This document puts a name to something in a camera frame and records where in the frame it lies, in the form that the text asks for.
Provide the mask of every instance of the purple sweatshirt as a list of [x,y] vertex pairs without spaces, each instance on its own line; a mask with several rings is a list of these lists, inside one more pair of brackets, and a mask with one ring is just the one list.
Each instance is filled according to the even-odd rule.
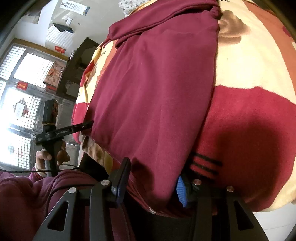
[[[56,177],[45,178],[37,173],[31,173],[27,178],[0,172],[0,240],[31,241],[44,221],[45,206],[52,191],[65,185],[96,182],[88,174],[73,170],[65,170]],[[49,212],[66,190],[67,188],[59,190],[52,196]],[[84,221],[79,217],[73,221],[73,240],[89,240],[89,207],[82,211],[85,213]],[[135,240],[125,210],[110,209],[110,215],[114,240]]]

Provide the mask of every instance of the brown flower print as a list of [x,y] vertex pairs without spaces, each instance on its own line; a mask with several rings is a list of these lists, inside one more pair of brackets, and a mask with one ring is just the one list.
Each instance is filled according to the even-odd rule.
[[222,17],[218,21],[220,26],[218,43],[219,45],[233,45],[240,43],[242,35],[250,32],[250,28],[242,22],[230,10],[222,12]]

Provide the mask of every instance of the silver screw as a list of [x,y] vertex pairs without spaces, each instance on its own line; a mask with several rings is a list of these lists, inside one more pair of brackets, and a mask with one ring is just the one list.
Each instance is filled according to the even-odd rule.
[[69,193],[74,193],[74,192],[76,192],[76,188],[69,188],[68,192]]
[[192,181],[192,183],[193,183],[194,185],[198,186],[198,185],[201,185],[202,181],[199,180],[199,179],[194,179],[194,180]]
[[234,192],[234,187],[233,186],[227,186],[226,190],[228,192]]
[[103,186],[107,186],[107,185],[109,185],[109,183],[110,183],[109,180],[103,180],[103,181],[101,181],[101,184],[102,184]]

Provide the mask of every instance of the white tile floor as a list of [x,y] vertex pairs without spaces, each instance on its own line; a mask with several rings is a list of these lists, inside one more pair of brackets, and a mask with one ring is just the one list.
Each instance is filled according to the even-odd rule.
[[269,241],[285,241],[296,224],[296,205],[291,203],[271,212],[254,213]]

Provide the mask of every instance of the red sticker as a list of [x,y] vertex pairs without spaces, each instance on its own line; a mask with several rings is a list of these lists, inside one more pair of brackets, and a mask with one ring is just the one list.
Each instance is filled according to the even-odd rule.
[[21,90],[26,90],[28,88],[28,83],[19,81],[17,84],[17,88]]
[[55,49],[56,51],[58,51],[59,53],[65,53],[65,52],[66,52],[65,49],[63,49],[63,48],[61,48],[61,47],[59,47],[59,46],[55,46],[54,49]]

